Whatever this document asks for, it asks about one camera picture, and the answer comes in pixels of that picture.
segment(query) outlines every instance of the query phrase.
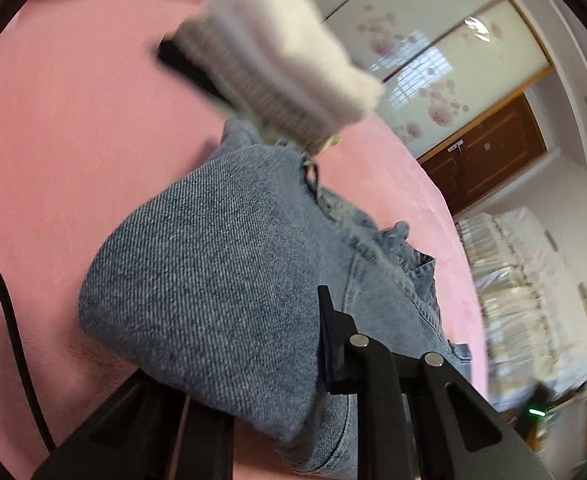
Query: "denim fabric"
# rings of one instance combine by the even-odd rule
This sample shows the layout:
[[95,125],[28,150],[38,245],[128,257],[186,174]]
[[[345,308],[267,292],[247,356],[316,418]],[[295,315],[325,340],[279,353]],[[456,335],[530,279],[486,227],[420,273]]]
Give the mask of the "denim fabric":
[[357,474],[357,404],[318,374],[317,286],[392,351],[443,354],[433,258],[321,189],[293,144],[228,121],[209,161],[133,212],[80,292],[90,336],[151,376],[249,421],[294,469]]

